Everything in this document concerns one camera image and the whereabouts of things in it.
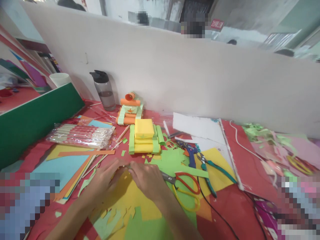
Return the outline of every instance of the white partition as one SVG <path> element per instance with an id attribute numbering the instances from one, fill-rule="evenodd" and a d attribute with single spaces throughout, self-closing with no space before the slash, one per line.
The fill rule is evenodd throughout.
<path id="1" fill-rule="evenodd" d="M 22 3 L 82 97 L 99 100 L 89 74 L 112 76 L 146 108 L 257 122 L 320 138 L 320 66 L 270 52 L 134 26 L 86 12 Z"/>

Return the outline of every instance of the red sign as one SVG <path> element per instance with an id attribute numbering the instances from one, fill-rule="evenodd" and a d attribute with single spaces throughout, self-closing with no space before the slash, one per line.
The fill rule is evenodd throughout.
<path id="1" fill-rule="evenodd" d="M 223 24 L 224 24 L 224 21 L 221 21 L 219 19 L 213 19 L 211 23 L 211 28 L 221 30 L 223 27 Z"/>

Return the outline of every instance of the green board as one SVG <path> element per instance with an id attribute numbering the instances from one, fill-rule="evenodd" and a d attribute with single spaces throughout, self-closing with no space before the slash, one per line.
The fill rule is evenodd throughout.
<path id="1" fill-rule="evenodd" d="M 0 169 L 16 162 L 29 145 L 53 129 L 54 123 L 74 116 L 84 106 L 68 83 L 0 115 Z"/>

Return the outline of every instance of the white cup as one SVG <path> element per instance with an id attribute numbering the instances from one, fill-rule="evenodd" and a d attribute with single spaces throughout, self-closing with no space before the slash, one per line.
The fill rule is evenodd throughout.
<path id="1" fill-rule="evenodd" d="M 62 85 L 71 82 L 71 78 L 67 73 L 53 73 L 49 76 L 49 78 L 57 87 L 61 87 Z"/>

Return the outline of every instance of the black bottle cap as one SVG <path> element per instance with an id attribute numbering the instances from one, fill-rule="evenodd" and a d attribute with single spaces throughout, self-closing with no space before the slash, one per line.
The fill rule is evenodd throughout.
<path id="1" fill-rule="evenodd" d="M 94 70 L 94 72 L 90 72 L 90 74 L 92 75 L 93 80 L 96 83 L 107 83 L 107 82 L 109 82 L 108 75 L 103 71 Z"/>

